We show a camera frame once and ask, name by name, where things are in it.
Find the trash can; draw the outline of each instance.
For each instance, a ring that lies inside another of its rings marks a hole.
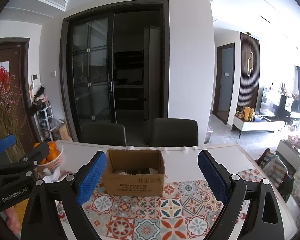
[[[204,143],[209,143],[210,141],[210,137],[211,137],[211,134],[213,133],[213,130],[210,126],[208,126],[207,128],[207,133],[206,133],[206,137],[204,139]]]

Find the black chair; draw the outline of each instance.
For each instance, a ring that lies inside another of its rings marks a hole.
[[[118,123],[92,122],[83,126],[80,142],[127,146],[126,130]]]
[[[152,123],[150,146],[198,146],[198,124],[189,119],[156,118]]]

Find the striped cloth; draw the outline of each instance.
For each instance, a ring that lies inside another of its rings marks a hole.
[[[263,158],[263,160],[260,162],[260,168],[263,168],[263,166],[265,166],[265,164],[270,160],[272,159],[275,155],[275,153],[272,153],[272,152],[267,152],[265,157]]]
[[[262,168],[273,185],[278,188],[284,176],[288,173],[287,167],[283,164],[280,158],[275,155]]]

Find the door handle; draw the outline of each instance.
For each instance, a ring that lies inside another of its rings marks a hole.
[[[109,79],[109,91],[110,91],[110,95],[112,96],[112,80]]]

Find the white fruit basket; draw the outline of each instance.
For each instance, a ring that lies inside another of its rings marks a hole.
[[[60,152],[57,158],[55,158],[53,161],[46,163],[46,164],[39,164],[37,166],[37,172],[43,174],[43,169],[48,168],[52,173],[55,171],[55,169],[59,168],[61,164],[63,163],[63,145],[61,143],[57,143],[57,150]]]

